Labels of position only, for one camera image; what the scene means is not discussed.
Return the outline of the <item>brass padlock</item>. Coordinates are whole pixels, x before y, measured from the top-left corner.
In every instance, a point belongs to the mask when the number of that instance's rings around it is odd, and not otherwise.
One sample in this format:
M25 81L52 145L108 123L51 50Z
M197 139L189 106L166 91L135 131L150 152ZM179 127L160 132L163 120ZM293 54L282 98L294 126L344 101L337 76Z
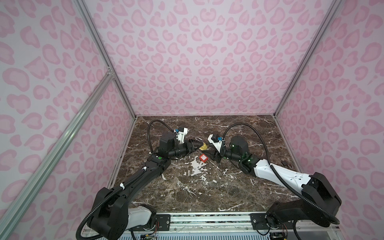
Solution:
M208 145L206 143L203 143L203 145L199 148L201 151L205 151L208 149Z

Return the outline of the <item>red safety padlock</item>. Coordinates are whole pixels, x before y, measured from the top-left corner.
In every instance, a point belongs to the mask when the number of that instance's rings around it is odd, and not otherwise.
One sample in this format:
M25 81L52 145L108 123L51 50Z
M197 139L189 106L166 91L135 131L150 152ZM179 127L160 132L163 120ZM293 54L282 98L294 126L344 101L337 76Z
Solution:
M203 163L206 163L209 159L205 154L200 155L199 158Z

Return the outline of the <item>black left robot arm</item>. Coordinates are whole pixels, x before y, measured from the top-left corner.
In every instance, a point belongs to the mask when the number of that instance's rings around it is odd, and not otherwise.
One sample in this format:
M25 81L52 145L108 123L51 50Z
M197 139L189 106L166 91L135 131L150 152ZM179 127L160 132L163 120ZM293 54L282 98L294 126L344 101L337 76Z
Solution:
M161 176L170 166L172 159L180 159L197 151L203 142L179 137L176 133L167 132L160 138L159 146L148 157L143 166L127 180L111 189L98 191L92 210L80 223L76 231L76 239L85 239L82 229L88 226L97 234L92 240L106 238L117 240L127 229L138 226L152 229L155 226L157 211L143 205L130 208L132 200L151 181Z

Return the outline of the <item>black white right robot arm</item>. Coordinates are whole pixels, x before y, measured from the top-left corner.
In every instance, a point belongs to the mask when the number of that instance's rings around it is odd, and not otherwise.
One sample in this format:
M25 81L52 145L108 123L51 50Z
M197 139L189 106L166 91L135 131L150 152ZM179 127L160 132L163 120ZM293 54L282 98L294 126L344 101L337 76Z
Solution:
M291 202L273 203L265 215L269 227L276 229L286 222L301 220L310 220L325 228L340 223L336 215L342 200L323 174L309 175L272 164L251 154L248 142L241 136L233 137L229 147L225 146L225 139L216 134L209 135L208 142L215 148L209 153L214 161L225 158L246 175L271 181L299 197Z

